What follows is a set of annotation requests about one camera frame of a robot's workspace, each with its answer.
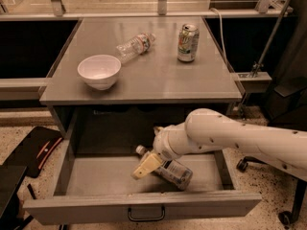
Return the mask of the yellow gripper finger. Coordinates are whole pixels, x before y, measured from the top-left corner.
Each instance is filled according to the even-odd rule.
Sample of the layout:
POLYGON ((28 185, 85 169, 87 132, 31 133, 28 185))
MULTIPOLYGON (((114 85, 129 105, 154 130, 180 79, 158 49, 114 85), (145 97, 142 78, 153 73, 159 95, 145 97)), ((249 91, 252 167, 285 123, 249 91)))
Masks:
POLYGON ((159 132, 162 131, 163 129, 164 129, 164 127, 162 127, 162 126, 155 126, 153 128, 154 135, 159 134, 159 132))
POLYGON ((147 152, 141 159, 139 165, 133 171, 131 176, 134 179, 141 179, 158 169, 163 163, 163 160, 154 152, 147 152))

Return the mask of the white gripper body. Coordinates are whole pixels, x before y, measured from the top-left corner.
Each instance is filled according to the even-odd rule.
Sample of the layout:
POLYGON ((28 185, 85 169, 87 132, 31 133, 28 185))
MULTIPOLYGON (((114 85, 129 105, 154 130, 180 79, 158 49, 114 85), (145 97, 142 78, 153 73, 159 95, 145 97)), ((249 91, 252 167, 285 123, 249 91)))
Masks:
POLYGON ((164 127, 153 139, 153 152, 162 160, 179 159, 190 153, 205 153, 217 150, 217 146, 207 146, 193 141, 186 133, 185 124, 164 127))

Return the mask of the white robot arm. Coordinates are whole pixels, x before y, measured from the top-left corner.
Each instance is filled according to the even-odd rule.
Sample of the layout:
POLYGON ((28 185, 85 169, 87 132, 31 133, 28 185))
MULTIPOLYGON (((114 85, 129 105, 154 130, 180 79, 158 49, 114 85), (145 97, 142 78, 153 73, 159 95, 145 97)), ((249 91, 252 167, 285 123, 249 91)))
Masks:
POLYGON ((153 149, 132 177, 142 178, 165 161, 190 153, 232 148, 303 181, 307 180, 307 132, 234 121, 207 108, 189 113, 179 125, 160 127, 153 149))

